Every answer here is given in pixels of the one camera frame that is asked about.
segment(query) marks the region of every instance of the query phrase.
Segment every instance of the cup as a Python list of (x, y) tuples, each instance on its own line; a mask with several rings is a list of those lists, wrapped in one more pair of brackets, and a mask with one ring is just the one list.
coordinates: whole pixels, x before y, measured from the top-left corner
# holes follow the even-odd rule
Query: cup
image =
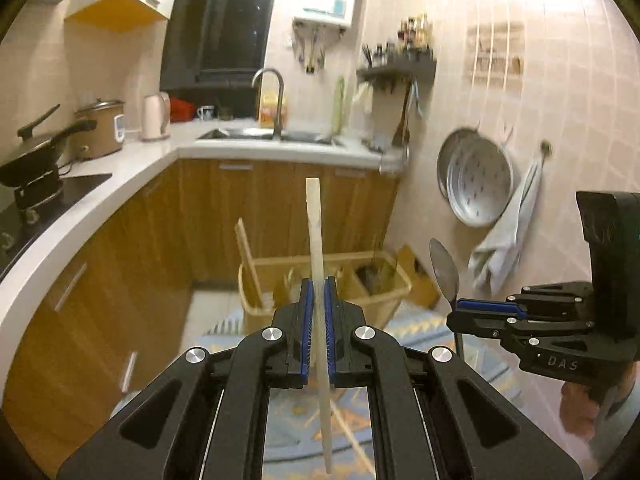
[(198, 117), (200, 118), (201, 121), (212, 121), (213, 119), (216, 118), (215, 112), (216, 112), (215, 106), (212, 106), (212, 105), (201, 106), (200, 108), (198, 108)]

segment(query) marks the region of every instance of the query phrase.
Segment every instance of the stainless steel sink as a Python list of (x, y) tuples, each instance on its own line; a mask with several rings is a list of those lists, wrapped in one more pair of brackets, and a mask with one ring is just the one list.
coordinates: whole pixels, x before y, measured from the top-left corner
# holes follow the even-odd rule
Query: stainless steel sink
[(207, 139), (271, 140), (273, 130), (270, 128), (216, 128), (198, 137), (198, 140)]
[[(235, 140), (276, 140), (273, 139), (271, 128), (216, 128), (207, 132), (198, 140), (235, 139)], [(327, 146), (342, 146), (331, 136), (322, 136), (313, 132), (299, 130), (285, 130), (282, 132), (283, 142), (304, 142), (306, 144), (325, 144)]]

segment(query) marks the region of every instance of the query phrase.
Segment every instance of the dark window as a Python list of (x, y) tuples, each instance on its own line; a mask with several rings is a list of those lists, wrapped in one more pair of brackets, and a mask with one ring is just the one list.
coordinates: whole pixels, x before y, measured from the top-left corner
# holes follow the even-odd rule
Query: dark window
[(196, 106), (254, 116), (273, 0), (175, 0), (168, 23), (160, 88)]

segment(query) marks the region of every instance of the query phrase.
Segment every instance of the white countertop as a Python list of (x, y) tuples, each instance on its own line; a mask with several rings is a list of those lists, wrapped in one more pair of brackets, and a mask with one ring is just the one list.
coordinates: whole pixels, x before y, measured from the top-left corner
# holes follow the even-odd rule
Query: white countertop
[[(25, 251), (0, 282), (0, 398), (14, 354), (31, 317), (71, 258), (131, 196), (178, 158), (229, 158), (308, 162), (378, 170), (380, 154), (360, 141), (341, 137), (343, 146), (269, 140), (197, 140), (219, 121), (171, 124), (168, 139), (126, 142), (112, 155), (77, 164), (68, 176), (113, 176), (65, 212)], [(232, 121), (225, 126), (255, 126)], [(384, 156), (384, 168), (401, 169), (400, 151)]]

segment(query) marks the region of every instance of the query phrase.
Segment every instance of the yellow cabinet underside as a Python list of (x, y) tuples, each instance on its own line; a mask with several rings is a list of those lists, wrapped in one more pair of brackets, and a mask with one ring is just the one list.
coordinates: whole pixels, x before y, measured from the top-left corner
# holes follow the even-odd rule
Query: yellow cabinet underside
[(67, 16), (66, 19), (116, 32), (126, 32), (166, 18), (139, 0), (99, 0)]

